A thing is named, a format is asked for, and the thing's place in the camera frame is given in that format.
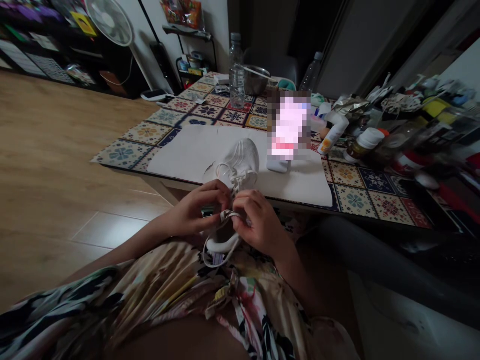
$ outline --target tile pattern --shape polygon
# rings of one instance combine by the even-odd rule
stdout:
[[[226,108],[230,109],[230,110],[239,111],[239,112],[242,112],[242,113],[249,113],[250,110],[252,109],[252,104],[250,102],[245,102],[245,106],[243,108],[237,109],[237,108],[232,106],[231,102],[229,102],[228,105],[226,106]]]
[[[222,112],[222,108],[213,105],[199,105],[191,113],[205,118],[216,119]]]
[[[268,119],[257,115],[250,114],[245,124],[249,128],[256,128],[261,130],[268,129]]]
[[[228,97],[213,94],[207,95],[205,100],[207,105],[214,105],[221,108],[226,107],[230,102],[230,99]]]
[[[184,116],[185,114],[183,112],[163,108],[150,116],[146,121],[174,128],[180,121],[182,121]]]
[[[268,110],[265,106],[253,105],[251,107],[251,113],[266,118],[268,115]]]
[[[187,115],[182,120],[180,124],[177,125],[177,128],[183,129],[188,125],[213,125],[215,120],[207,117],[197,116],[197,115]]]
[[[359,167],[358,171],[369,190],[395,195],[395,190],[390,184],[387,174],[381,171],[373,171],[367,168]]]
[[[227,126],[266,131],[268,99],[265,96],[246,96],[244,109],[232,109],[229,107],[228,91],[215,93],[213,75],[204,76],[167,106],[130,129],[122,139],[107,147],[92,161],[147,172],[155,154],[185,126]],[[192,101],[196,97],[203,97],[207,101],[198,105]],[[316,152],[321,142],[319,134],[312,131],[311,150]],[[322,209],[422,228],[432,227],[400,186],[401,177],[370,170],[361,163],[346,163],[343,158],[346,144],[338,142],[328,155],[321,156],[333,199],[332,207]],[[449,209],[438,194],[430,194],[444,209]]]
[[[404,179],[403,177],[399,176],[393,176],[393,175],[388,175],[387,177],[390,178],[390,182],[393,185],[393,188],[396,191],[396,194],[401,197],[406,197],[409,198],[409,193],[403,188],[402,185],[400,185],[400,180],[407,180]]]
[[[419,228],[431,229],[432,224],[427,220],[425,215],[420,211],[420,209],[415,205],[414,201],[409,198],[401,198],[401,202],[405,205],[406,210],[410,214],[413,222]]]
[[[226,109],[219,119],[228,123],[243,125],[247,116],[248,114],[244,112]]]
[[[398,196],[368,191],[380,220],[415,226],[409,212]]]
[[[189,113],[192,111],[197,104],[193,101],[190,100],[185,100],[182,98],[175,98],[172,101],[170,101],[164,109],[169,109],[169,110],[175,110],[181,113]]]
[[[330,191],[331,191],[332,206],[331,207],[319,206],[319,207],[321,209],[325,209],[325,210],[340,212],[339,199],[338,199],[338,196],[337,196],[337,191],[335,190],[335,184],[332,184],[332,183],[329,182],[328,186],[330,187]]]
[[[378,219],[367,190],[335,184],[342,213]]]
[[[212,90],[215,88],[215,86],[206,84],[203,82],[196,82],[192,86],[189,87],[189,89],[199,91],[201,93],[207,93],[210,94]]]
[[[125,133],[122,139],[157,145],[170,131],[172,131],[172,128],[169,126],[143,121]]]
[[[116,168],[131,169],[152,148],[153,146],[150,145],[119,139],[95,156],[92,161]]]
[[[204,92],[187,89],[184,92],[182,92],[180,95],[178,95],[177,98],[186,99],[186,100],[195,102],[198,99],[205,99],[206,96],[207,94]]]
[[[341,162],[329,161],[330,169],[335,184],[349,185],[355,188],[365,189],[364,182],[356,166]]]

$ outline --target cable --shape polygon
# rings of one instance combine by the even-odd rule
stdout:
[[[131,56],[131,61],[130,61],[130,73],[128,74],[128,77],[126,78],[126,80],[122,83],[119,83],[117,84],[116,82],[113,82],[113,81],[110,81],[108,80],[105,76],[103,76],[102,74],[100,74],[100,76],[103,78],[103,80],[105,80],[107,83],[110,83],[110,84],[113,84],[113,85],[117,85],[117,86],[122,86],[123,84],[125,84],[129,79],[130,79],[130,76],[132,75],[132,65],[134,64],[134,56],[132,55]]]

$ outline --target white tube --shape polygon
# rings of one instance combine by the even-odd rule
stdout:
[[[345,130],[349,126],[349,121],[345,116],[340,115],[336,111],[330,111],[325,116],[325,121],[333,124],[328,135],[323,139],[322,143],[318,147],[318,153],[327,155],[334,147],[340,137],[344,134]]]

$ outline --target white paper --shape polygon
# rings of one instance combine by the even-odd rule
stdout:
[[[317,206],[332,206],[322,157],[311,151],[311,160],[294,160],[281,174],[267,169],[268,134],[241,127],[189,125],[159,151],[147,171],[169,178],[205,184],[216,178],[217,163],[242,138],[251,139],[260,154],[255,187],[265,196]]]

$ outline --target bottle cap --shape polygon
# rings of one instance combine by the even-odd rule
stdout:
[[[238,32],[232,32],[230,34],[230,39],[232,39],[233,41],[240,41],[242,40],[242,35],[239,34]]]

